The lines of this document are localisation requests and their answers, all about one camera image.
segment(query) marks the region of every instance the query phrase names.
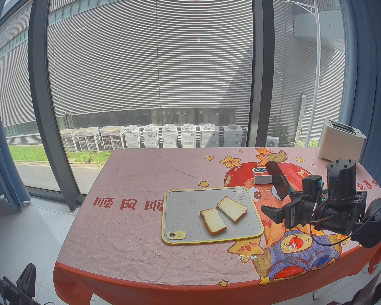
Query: blue curtain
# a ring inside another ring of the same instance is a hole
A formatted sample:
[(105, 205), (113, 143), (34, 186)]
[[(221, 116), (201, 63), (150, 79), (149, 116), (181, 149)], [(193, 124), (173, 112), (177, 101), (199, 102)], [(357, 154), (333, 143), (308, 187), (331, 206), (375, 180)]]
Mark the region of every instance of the blue curtain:
[(16, 211), (30, 196), (20, 178), (6, 142), (3, 124), (0, 118), (0, 195), (4, 195)]
[(367, 137), (360, 163), (381, 183), (381, 1), (342, 0), (346, 81), (339, 120)]

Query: bread slice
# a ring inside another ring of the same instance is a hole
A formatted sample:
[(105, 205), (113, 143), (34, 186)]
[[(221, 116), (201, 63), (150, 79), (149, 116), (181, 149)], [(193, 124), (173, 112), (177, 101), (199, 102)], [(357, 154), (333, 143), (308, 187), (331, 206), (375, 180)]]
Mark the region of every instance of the bread slice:
[(237, 222), (247, 213), (247, 206), (225, 196), (218, 204), (217, 209), (223, 211), (234, 222)]
[(227, 229), (227, 226), (214, 207), (200, 211), (200, 215), (204, 219), (205, 226), (210, 234), (215, 235)]

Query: toaster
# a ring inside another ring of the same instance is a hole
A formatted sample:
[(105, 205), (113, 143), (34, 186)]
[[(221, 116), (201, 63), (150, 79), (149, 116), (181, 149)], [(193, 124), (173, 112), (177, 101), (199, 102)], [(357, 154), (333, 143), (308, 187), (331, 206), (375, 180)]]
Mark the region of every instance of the toaster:
[(352, 159), (358, 162), (366, 139), (359, 129), (325, 119), (317, 145), (317, 157), (329, 161)]

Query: grass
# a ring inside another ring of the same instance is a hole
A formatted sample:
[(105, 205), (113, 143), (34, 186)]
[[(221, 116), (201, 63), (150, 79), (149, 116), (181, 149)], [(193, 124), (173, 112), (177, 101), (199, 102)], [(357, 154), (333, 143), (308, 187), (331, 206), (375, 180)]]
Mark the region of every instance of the grass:
[[(304, 147), (304, 143), (305, 141), (302, 141), (302, 144), (297, 143), (295, 146)], [(308, 147), (317, 147), (318, 144), (319, 144), (319, 140), (310, 140), (310, 142), (308, 143)]]
[[(15, 161), (48, 161), (43, 146), (25, 146), (25, 145), (10, 145), (9, 150), (12, 158)], [(68, 158), (75, 159), (75, 162), (97, 163), (106, 162), (110, 157), (110, 151), (92, 152), (66, 152)]]

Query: building facade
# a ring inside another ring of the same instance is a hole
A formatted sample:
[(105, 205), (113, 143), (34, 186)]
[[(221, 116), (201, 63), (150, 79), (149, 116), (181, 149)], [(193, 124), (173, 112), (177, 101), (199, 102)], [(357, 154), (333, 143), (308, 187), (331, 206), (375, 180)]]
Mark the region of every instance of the building facade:
[[(0, 28), (0, 115), (8, 144), (41, 143), (27, 67), (30, 8), (31, 2), (26, 3)], [(297, 138), (298, 126), (299, 138), (305, 137), (315, 82), (316, 42), (295, 30), (300, 28), (299, 15), (289, 3), (274, 0), (268, 134), (279, 133), (281, 122), (289, 141)], [(302, 22), (309, 22), (302, 17)], [(345, 62), (340, 46), (322, 46), (318, 120), (312, 138), (319, 137), (327, 107), (332, 118), (338, 117)], [(247, 127), (252, 1), (52, 0), (48, 59), (60, 129), (69, 127), (68, 112), (74, 128), (209, 122)]]

